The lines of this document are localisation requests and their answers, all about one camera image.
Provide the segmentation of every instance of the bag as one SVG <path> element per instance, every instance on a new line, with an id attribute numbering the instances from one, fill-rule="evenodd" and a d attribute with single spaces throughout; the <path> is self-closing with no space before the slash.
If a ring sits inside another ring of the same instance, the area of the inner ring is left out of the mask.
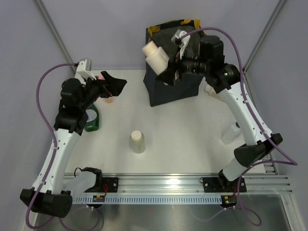
<path id="1" fill-rule="evenodd" d="M 153 42 L 157 47 L 162 47 L 169 57 L 174 55 L 178 47 L 171 41 L 171 38 L 178 29 L 187 32 L 200 28 L 200 20 L 183 19 L 178 21 L 170 21 L 157 26 L 150 26 L 146 29 L 146 42 Z M 206 36 L 203 32 L 191 35 L 185 56 L 198 55 L 200 38 Z M 180 100 L 199 93 L 199 85 L 203 79 L 203 75 L 182 74 L 182 80 L 175 86 L 165 85 L 165 83 L 156 80 L 156 73 L 146 63 L 146 74 L 144 84 L 149 93 L 150 106 L 157 106 L 164 103 Z"/>

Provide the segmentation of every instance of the white table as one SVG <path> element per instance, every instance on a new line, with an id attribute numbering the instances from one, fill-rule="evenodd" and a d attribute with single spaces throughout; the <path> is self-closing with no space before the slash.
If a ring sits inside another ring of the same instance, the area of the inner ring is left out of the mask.
<path id="1" fill-rule="evenodd" d="M 100 129 L 82 133 L 66 172 L 94 167 L 116 174 L 218 173 L 233 159 L 233 150 L 244 144 L 242 136 L 229 145 L 221 141 L 235 119 L 225 103 L 204 92 L 205 80 L 199 96 L 151 107 L 143 83 L 145 70 L 108 73 L 128 83 L 113 103 L 97 100 Z M 142 154 L 129 147 L 133 130 L 145 136 Z M 265 170 L 261 165 L 250 172 Z"/>

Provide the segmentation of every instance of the translucent bottle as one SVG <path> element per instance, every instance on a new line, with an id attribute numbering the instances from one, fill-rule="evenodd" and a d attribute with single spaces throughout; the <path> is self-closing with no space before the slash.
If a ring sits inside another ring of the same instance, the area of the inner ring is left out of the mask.
<path id="1" fill-rule="evenodd" d="M 145 150 L 144 135 L 140 131 L 133 131 L 129 139 L 130 147 L 137 153 L 143 153 Z"/>

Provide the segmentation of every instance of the bottle cap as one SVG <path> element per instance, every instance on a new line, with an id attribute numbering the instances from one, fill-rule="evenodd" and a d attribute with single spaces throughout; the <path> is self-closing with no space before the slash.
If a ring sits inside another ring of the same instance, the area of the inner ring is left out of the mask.
<path id="1" fill-rule="evenodd" d="M 142 139 L 142 133 L 140 131 L 137 131 L 137 130 L 133 131 L 130 136 L 131 136 L 132 140 L 135 141 L 135 142 L 139 142 Z"/>
<path id="2" fill-rule="evenodd" d="M 157 50 L 158 50 L 158 47 L 153 41 L 146 44 L 142 49 L 146 57 L 153 55 Z"/>

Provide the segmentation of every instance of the gray wall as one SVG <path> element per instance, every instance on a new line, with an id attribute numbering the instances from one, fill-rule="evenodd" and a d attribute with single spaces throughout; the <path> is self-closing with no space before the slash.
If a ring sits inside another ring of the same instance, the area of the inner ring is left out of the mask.
<path id="1" fill-rule="evenodd" d="M 95 69 L 144 69 L 145 29 L 197 18 L 229 32 L 245 63 L 278 0 L 43 0 L 72 58 Z M 226 60 L 236 58 L 224 40 Z"/>
<path id="2" fill-rule="evenodd" d="M 299 166 L 279 166 L 291 180 L 308 226 L 308 1 L 288 1 L 248 70 L 264 121 L 282 134 L 281 148 Z M 283 159 L 275 152 L 278 159 Z"/>
<path id="3" fill-rule="evenodd" d="M 0 21 L 0 224 L 1 230 L 16 231 L 26 211 L 19 194 L 31 187 L 51 143 L 36 108 L 36 84 L 65 61 L 33 1 L 2 0 Z M 63 67 L 43 82 L 41 103 L 49 121 L 57 113 L 61 83 L 72 75 Z"/>

